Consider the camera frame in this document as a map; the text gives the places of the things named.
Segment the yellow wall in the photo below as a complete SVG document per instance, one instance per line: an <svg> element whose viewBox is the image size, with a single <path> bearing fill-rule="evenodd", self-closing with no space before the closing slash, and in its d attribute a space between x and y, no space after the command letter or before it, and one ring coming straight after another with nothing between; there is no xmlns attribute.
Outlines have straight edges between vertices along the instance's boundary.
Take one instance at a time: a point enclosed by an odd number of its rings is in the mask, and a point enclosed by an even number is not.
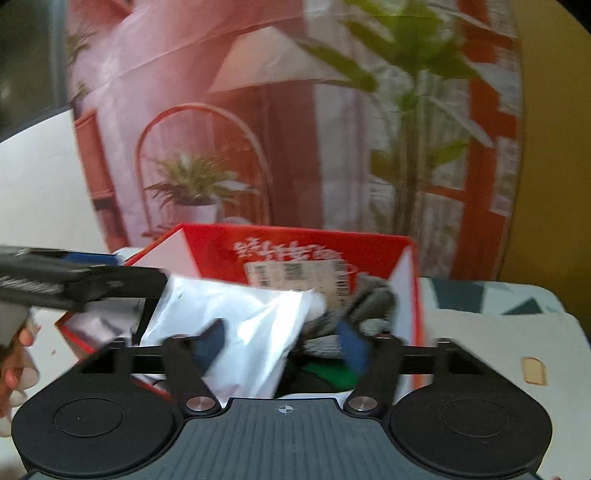
<svg viewBox="0 0 591 480"><path fill-rule="evenodd" d="M524 152L499 279L555 292L591 320L591 35L556 0L513 0Z"/></svg>

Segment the white wall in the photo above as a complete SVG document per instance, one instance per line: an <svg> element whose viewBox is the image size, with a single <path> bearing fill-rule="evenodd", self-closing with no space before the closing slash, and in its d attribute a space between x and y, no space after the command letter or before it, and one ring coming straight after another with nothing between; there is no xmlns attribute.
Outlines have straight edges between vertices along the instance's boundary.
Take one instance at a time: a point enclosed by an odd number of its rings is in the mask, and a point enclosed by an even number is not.
<svg viewBox="0 0 591 480"><path fill-rule="evenodd" d="M0 143L0 245L106 252L72 113Z"/></svg>

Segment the product label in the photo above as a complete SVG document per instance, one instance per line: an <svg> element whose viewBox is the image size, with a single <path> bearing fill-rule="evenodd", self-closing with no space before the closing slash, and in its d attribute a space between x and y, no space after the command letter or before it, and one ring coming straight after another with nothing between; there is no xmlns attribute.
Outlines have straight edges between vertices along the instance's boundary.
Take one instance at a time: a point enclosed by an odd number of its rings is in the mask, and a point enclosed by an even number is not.
<svg viewBox="0 0 591 480"><path fill-rule="evenodd" d="M250 285L277 290L314 290L329 308L345 305L349 297L348 265L344 260L263 261L244 264Z"/></svg>

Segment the poster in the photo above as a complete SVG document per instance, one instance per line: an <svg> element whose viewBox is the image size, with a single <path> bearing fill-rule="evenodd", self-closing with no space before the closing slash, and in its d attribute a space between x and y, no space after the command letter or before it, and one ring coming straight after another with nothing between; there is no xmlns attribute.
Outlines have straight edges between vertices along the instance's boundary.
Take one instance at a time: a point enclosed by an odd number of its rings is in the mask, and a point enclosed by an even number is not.
<svg viewBox="0 0 591 480"><path fill-rule="evenodd" d="M179 222L395 233L494 278L521 158L509 0L70 0L111 250Z"/></svg>

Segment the crosshair marking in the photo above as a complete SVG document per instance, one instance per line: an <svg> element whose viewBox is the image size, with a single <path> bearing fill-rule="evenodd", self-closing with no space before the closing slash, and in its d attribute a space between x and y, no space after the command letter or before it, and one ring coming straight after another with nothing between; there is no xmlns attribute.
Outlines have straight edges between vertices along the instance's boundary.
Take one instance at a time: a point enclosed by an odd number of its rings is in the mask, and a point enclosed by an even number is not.
<svg viewBox="0 0 591 480"><path fill-rule="evenodd" d="M282 405L279 408L276 408L276 410L279 410L280 413L283 413L283 415L287 415L288 413L293 412L294 410L297 410L297 408L292 407L291 405L288 405L287 403L285 405Z"/></svg>

